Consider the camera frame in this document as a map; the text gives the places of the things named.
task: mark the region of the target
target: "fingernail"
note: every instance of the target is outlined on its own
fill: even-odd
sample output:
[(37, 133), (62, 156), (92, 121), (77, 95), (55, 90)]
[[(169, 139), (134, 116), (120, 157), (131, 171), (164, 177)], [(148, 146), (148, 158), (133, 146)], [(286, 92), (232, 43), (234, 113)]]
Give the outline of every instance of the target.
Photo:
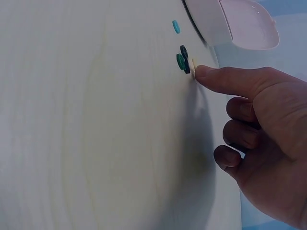
[(205, 78), (212, 69), (213, 68), (204, 65), (197, 66), (195, 69), (195, 78)]
[(240, 111), (244, 116), (250, 116), (252, 104), (251, 103), (244, 103), (240, 106)]
[(233, 163), (236, 156), (230, 152), (225, 152), (223, 157), (229, 163)]
[(231, 142), (225, 138), (224, 134), (223, 134), (223, 139), (227, 145), (231, 145)]
[(257, 133), (254, 131), (246, 131), (243, 135), (244, 141), (251, 147), (256, 146)]

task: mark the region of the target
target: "small bead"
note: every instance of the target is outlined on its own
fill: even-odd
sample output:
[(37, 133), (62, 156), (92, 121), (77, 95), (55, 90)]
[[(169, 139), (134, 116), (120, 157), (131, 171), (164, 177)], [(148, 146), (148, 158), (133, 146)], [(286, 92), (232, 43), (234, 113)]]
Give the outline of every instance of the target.
[(180, 46), (180, 51), (181, 51), (181, 54), (184, 57), (184, 59), (188, 59), (189, 58), (187, 49), (186, 49), (186, 47), (184, 45)]
[(172, 23), (173, 23), (174, 30), (176, 31), (177, 34), (179, 34), (180, 33), (180, 27), (178, 25), (178, 22), (176, 20), (174, 20)]
[(184, 70), (186, 66), (185, 66), (185, 60), (184, 60), (182, 54), (177, 54), (176, 58), (177, 58), (177, 63), (179, 65), (179, 68), (181, 70)]

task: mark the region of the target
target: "white plastic object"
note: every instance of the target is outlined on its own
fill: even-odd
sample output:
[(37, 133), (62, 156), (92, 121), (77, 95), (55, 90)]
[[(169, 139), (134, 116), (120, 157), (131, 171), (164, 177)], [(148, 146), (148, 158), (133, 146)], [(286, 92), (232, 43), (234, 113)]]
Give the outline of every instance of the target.
[(250, 0), (185, 0), (199, 32), (210, 46), (233, 42), (244, 49), (266, 50), (279, 44), (276, 22)]

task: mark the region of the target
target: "wood grain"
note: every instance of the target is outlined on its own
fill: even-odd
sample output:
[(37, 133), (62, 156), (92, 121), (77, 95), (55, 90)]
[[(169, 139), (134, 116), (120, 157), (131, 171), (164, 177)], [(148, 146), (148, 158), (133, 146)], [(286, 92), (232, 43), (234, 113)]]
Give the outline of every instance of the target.
[[(181, 33), (176, 34), (172, 20)], [(0, 1), (2, 230), (238, 230), (226, 97), (179, 0)]]

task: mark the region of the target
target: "hand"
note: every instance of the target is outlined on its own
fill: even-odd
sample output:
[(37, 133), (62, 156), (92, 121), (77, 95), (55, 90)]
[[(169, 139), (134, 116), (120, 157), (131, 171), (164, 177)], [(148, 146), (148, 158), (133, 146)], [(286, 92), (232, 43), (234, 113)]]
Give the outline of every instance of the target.
[(212, 91), (239, 96), (227, 104), (232, 120), (223, 137), (245, 157), (219, 146), (216, 163), (259, 210), (307, 229), (307, 83), (272, 68), (198, 66), (195, 77)]

